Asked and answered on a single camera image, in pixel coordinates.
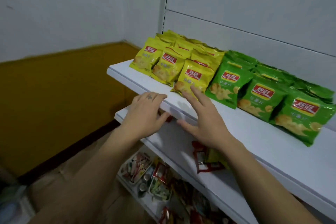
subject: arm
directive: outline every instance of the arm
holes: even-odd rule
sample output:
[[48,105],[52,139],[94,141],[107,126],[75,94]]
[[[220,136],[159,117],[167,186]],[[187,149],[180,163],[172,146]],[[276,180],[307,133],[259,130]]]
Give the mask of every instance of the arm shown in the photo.
[[195,87],[198,98],[183,94],[198,116],[198,126],[178,123],[204,145],[219,150],[260,223],[319,223],[317,219],[275,179],[244,145],[234,138],[211,100]]
[[154,92],[136,96],[120,127],[98,153],[70,180],[60,195],[30,221],[44,223],[94,223],[100,207],[127,154],[141,138],[157,132],[169,117],[157,112],[167,96]]

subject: left hand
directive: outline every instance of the left hand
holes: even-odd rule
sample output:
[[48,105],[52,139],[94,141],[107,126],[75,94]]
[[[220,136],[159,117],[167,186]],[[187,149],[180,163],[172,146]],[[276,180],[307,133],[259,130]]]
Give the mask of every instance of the left hand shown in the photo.
[[157,118],[158,109],[165,98],[167,98],[166,94],[155,92],[136,96],[119,127],[123,134],[130,140],[137,141],[156,133],[170,116],[165,112]]

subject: yellow wainscoting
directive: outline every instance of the yellow wainscoting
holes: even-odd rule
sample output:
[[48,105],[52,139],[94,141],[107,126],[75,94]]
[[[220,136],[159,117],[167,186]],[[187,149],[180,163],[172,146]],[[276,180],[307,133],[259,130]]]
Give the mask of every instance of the yellow wainscoting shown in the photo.
[[0,64],[0,165],[23,175],[114,118],[134,93],[106,74],[138,48],[113,43]]

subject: hand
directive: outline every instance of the hand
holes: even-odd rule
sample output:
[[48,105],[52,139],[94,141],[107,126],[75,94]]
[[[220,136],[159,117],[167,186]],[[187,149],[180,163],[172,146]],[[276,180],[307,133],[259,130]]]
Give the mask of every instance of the hand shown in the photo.
[[124,135],[137,141],[156,133],[170,116],[168,112],[165,112],[157,118],[160,104],[166,97],[165,94],[155,92],[146,92],[136,96],[119,127]]
[[177,123],[196,137],[203,145],[219,149],[223,143],[233,138],[233,136],[226,128],[221,115],[211,100],[194,86],[191,86],[190,89],[198,100],[187,92],[183,92],[183,96],[195,109],[198,116],[198,126],[192,126],[184,120],[178,120]]

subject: forearm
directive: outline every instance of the forearm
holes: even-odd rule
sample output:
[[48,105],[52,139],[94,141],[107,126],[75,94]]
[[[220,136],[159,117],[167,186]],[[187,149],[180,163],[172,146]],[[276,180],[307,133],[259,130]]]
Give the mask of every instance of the forearm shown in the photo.
[[235,138],[220,151],[260,223],[319,223]]
[[39,223],[93,223],[126,154],[133,143],[118,128],[59,197],[31,221]]

